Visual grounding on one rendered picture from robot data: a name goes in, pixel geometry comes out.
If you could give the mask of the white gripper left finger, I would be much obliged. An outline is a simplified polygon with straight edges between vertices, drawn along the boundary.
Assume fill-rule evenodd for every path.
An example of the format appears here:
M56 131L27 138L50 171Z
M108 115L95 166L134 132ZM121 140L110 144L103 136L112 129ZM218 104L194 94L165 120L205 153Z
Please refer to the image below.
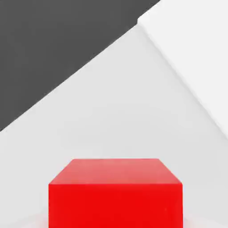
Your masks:
M48 214L39 214L29 223L28 228L49 228Z

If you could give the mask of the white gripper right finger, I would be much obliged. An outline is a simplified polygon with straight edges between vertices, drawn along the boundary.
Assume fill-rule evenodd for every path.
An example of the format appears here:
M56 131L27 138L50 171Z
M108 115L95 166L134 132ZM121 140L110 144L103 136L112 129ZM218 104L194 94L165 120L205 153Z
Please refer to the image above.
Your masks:
M184 217L183 218L183 228L196 228L197 220L194 217Z

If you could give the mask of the small red cube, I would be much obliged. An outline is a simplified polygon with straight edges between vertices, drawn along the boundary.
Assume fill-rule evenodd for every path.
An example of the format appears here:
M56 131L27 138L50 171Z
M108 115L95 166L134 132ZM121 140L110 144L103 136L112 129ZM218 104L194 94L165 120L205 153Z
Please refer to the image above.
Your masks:
M159 159L74 159L49 183L49 228L183 228L183 185Z

